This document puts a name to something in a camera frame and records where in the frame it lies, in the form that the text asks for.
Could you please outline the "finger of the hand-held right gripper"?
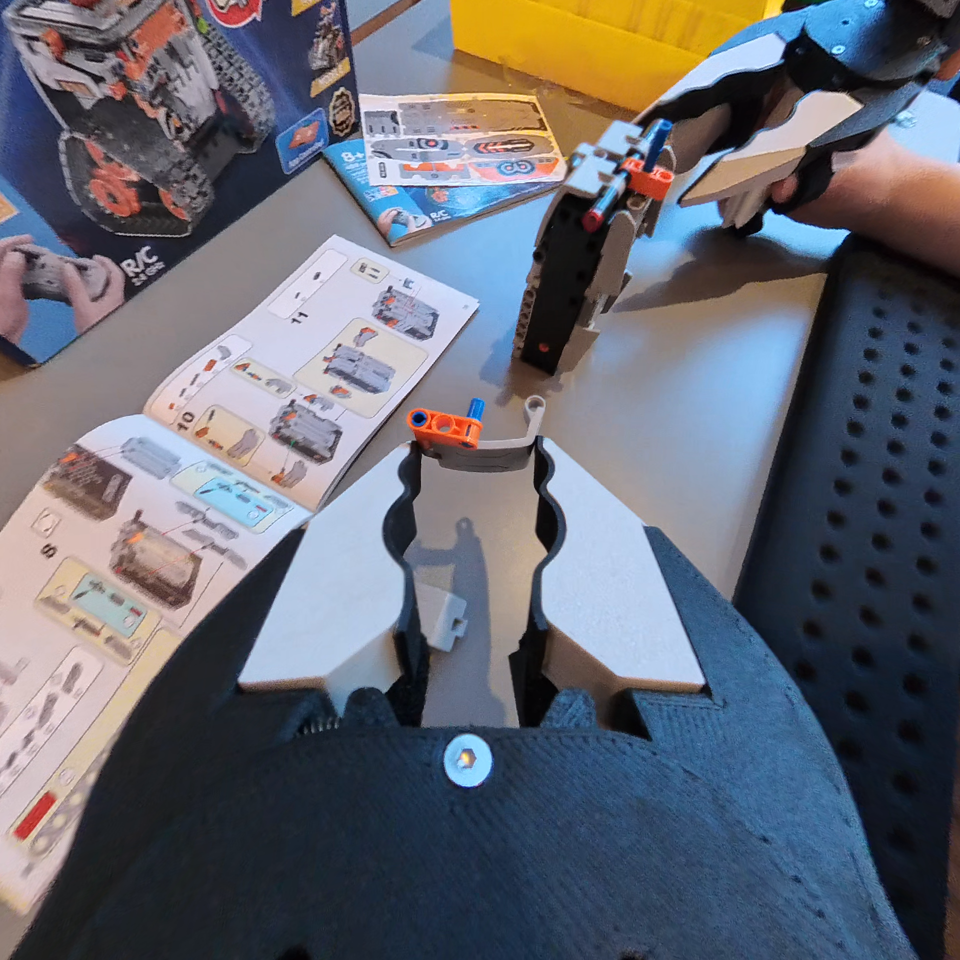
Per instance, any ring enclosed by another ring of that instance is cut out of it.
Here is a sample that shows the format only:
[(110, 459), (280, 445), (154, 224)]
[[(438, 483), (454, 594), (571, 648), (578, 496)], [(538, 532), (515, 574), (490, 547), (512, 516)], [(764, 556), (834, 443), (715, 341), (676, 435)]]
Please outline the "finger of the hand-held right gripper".
[(794, 173), (812, 141), (863, 108), (851, 94), (789, 86), (773, 112), (774, 126), (715, 161), (678, 197), (682, 208), (717, 202), (724, 210), (760, 210), (771, 186)]
[(699, 162), (731, 148), (753, 162), (757, 142), (783, 126), (796, 108), (796, 85), (785, 66), (793, 31), (772, 31), (712, 54), (641, 114), (645, 137), (657, 122), (673, 124), (669, 143), (677, 162)]

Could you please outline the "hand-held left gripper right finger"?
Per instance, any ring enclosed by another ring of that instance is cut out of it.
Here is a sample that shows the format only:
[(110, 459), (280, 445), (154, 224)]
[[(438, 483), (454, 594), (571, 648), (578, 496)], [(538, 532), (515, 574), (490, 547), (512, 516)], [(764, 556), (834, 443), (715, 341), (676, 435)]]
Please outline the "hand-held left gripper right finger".
[(615, 726), (628, 690), (700, 694), (706, 679), (642, 520), (549, 438), (534, 443), (535, 534), (546, 551), (511, 679), (519, 724), (561, 690)]

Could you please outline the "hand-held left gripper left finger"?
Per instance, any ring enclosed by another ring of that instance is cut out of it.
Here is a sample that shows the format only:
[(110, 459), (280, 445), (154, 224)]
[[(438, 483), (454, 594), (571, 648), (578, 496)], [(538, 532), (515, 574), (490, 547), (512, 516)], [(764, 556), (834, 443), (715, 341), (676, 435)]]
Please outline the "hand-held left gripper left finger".
[(307, 524), (238, 677), (245, 691), (321, 690), (342, 714), (355, 690), (421, 724), (429, 654), (412, 569), (422, 454), (404, 442)]

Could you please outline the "grey curved panel orange connector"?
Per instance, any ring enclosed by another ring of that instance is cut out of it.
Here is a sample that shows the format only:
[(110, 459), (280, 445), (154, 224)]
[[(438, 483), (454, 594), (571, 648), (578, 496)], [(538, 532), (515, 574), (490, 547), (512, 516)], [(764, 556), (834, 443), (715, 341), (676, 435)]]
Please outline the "grey curved panel orange connector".
[(523, 413), (526, 433), (521, 438), (482, 438), (485, 402), (474, 397), (465, 415), (423, 407), (407, 415), (407, 425), (422, 453), (446, 470), (468, 474), (504, 474), (527, 464), (540, 435), (546, 400), (533, 394), (526, 398)]
[(414, 581), (419, 626), (428, 646), (450, 653), (467, 631), (467, 603), (438, 586)]

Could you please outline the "black grey building block assembly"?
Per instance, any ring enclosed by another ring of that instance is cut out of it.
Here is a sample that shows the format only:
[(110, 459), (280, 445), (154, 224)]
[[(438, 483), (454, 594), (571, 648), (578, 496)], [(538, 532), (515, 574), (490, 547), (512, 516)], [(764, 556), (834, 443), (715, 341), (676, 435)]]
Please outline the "black grey building block assembly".
[(574, 366), (595, 320), (630, 281), (635, 241), (652, 235), (673, 183), (672, 123), (615, 121), (570, 156), (536, 235), (512, 354), (548, 376)]

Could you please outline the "person's right forearm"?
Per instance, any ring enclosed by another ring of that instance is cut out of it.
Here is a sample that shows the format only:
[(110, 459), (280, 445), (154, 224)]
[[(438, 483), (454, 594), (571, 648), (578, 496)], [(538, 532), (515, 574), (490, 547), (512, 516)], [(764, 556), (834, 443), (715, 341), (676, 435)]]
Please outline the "person's right forearm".
[(896, 149), (885, 243), (924, 265), (959, 277), (959, 164)]

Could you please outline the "grey desk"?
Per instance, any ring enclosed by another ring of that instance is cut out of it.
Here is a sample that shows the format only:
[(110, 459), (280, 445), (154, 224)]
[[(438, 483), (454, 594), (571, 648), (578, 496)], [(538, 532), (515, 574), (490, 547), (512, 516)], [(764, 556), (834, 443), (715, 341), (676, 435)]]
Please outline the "grey desk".
[[(535, 92), (563, 150), (621, 114), (453, 48), (450, 2), (418, 2), (354, 45), (362, 92)], [(476, 298), (479, 309), (342, 478), (353, 484), (406, 437), (412, 404), (486, 402), (484, 434), (513, 438), (522, 401), (547, 401), (544, 434), (730, 598), (756, 522), (823, 268), (845, 233), (769, 217), (740, 242), (713, 207), (664, 208), (630, 256), (631, 282), (588, 353), (559, 379), (511, 360), (548, 198), (390, 249), (317, 162), (162, 279), (25, 370), (2, 358), (2, 526), (44, 470), (91, 428), (141, 411), (199, 349), (259, 306), (339, 234)], [(465, 638), (433, 656), (425, 726), (517, 726), (508, 656), (544, 555), (532, 469), (462, 474), (427, 462), (407, 552), (423, 581), (466, 600)]]

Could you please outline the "person's right hand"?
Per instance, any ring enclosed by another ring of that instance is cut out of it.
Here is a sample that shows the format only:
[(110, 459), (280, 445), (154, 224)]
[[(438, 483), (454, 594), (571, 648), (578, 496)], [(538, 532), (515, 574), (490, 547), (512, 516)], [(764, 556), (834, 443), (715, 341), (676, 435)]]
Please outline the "person's right hand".
[(868, 215), (886, 204), (901, 154), (901, 145), (889, 131), (883, 131), (833, 174), (819, 197), (795, 205), (786, 216), (827, 230), (860, 230)]

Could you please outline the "yellow plastic bin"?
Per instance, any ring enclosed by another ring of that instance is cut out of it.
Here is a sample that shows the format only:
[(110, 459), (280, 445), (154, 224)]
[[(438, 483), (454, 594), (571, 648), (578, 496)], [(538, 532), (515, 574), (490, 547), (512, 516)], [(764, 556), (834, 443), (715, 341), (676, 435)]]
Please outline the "yellow plastic bin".
[(777, 1), (451, 1), (457, 50), (640, 112)]

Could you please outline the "open instruction booklet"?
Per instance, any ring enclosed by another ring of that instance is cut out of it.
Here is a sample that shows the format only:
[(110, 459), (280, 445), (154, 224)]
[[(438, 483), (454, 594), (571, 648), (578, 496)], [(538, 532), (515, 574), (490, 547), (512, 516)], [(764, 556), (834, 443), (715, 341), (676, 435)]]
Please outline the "open instruction booklet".
[(321, 509), (477, 298), (339, 236), (64, 450), (2, 529), (2, 904), (27, 914), (150, 682)]

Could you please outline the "sticker sheet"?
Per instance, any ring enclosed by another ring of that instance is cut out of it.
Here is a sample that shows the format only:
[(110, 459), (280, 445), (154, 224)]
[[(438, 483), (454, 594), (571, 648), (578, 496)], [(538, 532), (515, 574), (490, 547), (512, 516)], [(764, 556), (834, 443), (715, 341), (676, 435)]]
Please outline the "sticker sheet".
[(373, 186), (556, 184), (567, 174), (533, 95), (361, 94), (359, 106)]

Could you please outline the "blue cover booklet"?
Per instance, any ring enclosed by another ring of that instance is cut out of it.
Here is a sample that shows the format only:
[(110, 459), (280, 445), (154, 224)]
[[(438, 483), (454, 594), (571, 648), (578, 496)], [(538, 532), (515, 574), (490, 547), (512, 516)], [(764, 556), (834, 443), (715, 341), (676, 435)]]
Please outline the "blue cover booklet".
[(554, 183), (371, 185), (360, 139), (322, 151), (354, 201), (392, 248), (415, 234), (446, 228), (512, 207), (555, 189)]

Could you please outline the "blue toy set box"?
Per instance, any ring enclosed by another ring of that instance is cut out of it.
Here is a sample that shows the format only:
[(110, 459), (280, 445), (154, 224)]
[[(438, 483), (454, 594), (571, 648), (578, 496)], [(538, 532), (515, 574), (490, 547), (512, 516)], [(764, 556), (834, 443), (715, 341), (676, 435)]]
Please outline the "blue toy set box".
[(358, 132), (346, 2), (7, 1), (2, 354), (37, 367)]

